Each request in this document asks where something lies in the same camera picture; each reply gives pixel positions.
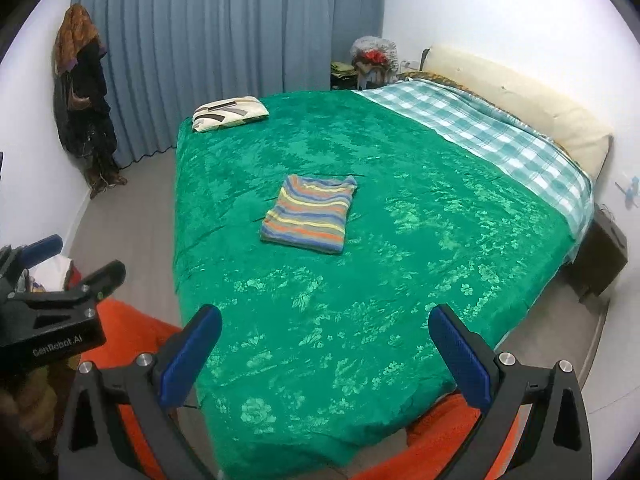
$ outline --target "cream headboard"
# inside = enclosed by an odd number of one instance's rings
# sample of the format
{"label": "cream headboard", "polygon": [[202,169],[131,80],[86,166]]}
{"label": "cream headboard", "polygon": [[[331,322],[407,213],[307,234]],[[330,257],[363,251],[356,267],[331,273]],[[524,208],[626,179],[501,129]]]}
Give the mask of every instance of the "cream headboard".
{"label": "cream headboard", "polygon": [[593,180],[600,173],[613,131],[568,97],[510,68],[443,45],[431,47],[422,70],[466,86],[551,137]]}

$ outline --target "blue gripper pad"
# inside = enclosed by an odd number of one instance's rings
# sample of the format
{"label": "blue gripper pad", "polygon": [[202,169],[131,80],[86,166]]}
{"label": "blue gripper pad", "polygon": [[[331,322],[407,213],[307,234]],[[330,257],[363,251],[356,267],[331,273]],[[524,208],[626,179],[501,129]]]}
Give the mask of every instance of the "blue gripper pad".
{"label": "blue gripper pad", "polygon": [[494,352],[478,334],[469,332],[448,305],[438,305],[429,313],[429,334],[466,403],[486,413],[497,383]]}
{"label": "blue gripper pad", "polygon": [[184,404],[191,387],[222,333],[222,314],[204,305],[182,332],[170,338],[158,352],[160,375],[156,378],[159,404],[165,409]]}
{"label": "blue gripper pad", "polygon": [[22,248],[19,256],[20,266],[23,269],[31,269],[31,267],[59,254],[61,250],[62,238],[58,235],[48,236]]}

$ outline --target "blue curtain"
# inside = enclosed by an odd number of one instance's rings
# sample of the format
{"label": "blue curtain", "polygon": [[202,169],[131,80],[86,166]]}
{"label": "blue curtain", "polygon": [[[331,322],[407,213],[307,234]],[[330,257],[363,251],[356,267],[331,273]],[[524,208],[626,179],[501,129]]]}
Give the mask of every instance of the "blue curtain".
{"label": "blue curtain", "polygon": [[383,0],[72,0],[108,54],[103,68],[126,166],[175,146],[205,103],[329,88],[331,60],[382,31]]}

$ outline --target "green floral bedspread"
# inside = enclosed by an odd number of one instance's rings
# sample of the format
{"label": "green floral bedspread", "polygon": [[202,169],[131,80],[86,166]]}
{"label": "green floral bedspread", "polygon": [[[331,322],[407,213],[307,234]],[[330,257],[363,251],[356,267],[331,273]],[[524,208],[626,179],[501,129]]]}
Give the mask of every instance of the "green floral bedspread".
{"label": "green floral bedspread", "polygon": [[[222,310],[197,391],[232,480],[344,464],[407,425],[451,387],[430,309],[449,303],[494,345],[574,242],[491,163],[361,95],[262,101],[261,123],[185,120],[177,149],[175,286],[185,322]],[[356,176],[342,255],[259,240],[290,173]]]}

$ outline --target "teal checkered sheet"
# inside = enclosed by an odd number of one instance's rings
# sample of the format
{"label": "teal checkered sheet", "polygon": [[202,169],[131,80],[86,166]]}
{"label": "teal checkered sheet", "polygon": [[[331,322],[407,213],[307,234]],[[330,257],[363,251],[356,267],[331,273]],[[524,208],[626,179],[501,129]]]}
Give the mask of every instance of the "teal checkered sheet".
{"label": "teal checkered sheet", "polygon": [[575,237],[575,257],[593,217],[593,185],[551,139],[463,90],[410,80],[356,92],[418,121],[500,170],[557,209]]}

